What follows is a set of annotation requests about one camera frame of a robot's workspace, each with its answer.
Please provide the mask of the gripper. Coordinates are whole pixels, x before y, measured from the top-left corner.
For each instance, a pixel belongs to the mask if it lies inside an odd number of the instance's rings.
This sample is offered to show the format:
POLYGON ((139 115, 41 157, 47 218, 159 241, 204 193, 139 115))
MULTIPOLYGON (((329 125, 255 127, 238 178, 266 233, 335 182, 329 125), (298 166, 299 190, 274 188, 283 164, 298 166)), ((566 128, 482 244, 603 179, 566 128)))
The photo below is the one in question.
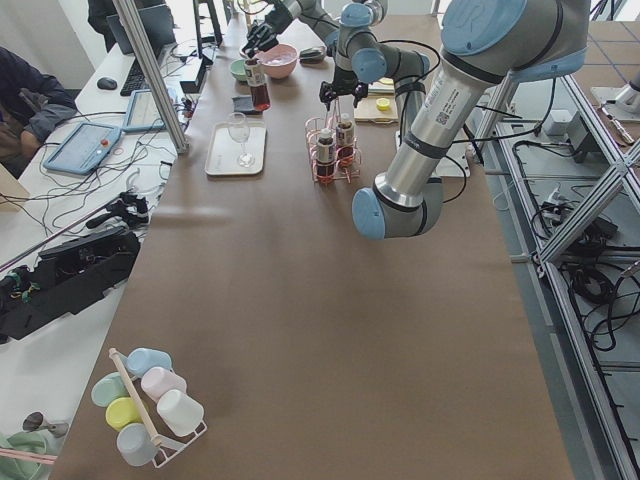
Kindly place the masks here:
POLYGON ((247 34, 247 42, 242 47, 244 54, 267 52, 278 44, 273 26, 268 22, 254 22, 247 34))
POLYGON ((353 71, 335 67, 333 80, 321 83, 319 99, 329 111, 334 100, 340 96, 352 95, 353 107, 356 108, 368 96, 368 90, 369 85, 360 82, 353 71))

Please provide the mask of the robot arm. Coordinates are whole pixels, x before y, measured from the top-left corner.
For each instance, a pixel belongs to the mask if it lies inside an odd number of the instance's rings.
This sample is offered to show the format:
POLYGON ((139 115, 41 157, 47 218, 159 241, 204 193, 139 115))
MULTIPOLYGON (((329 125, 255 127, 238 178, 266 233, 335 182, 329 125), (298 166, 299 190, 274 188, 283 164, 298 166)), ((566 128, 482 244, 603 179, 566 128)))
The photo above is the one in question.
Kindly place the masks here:
POLYGON ((586 56, 587 1, 454 1, 443 17, 441 63, 387 171, 358 190, 352 217, 369 239, 421 235, 438 220, 433 177, 483 93, 506 77, 556 78, 586 56))
POLYGON ((320 1, 285 0, 268 1, 273 8, 262 21, 255 21, 247 34, 241 51, 248 58, 258 52, 267 52, 278 44, 278 36, 295 20, 307 25, 329 51, 335 49, 339 25, 324 10, 320 1))

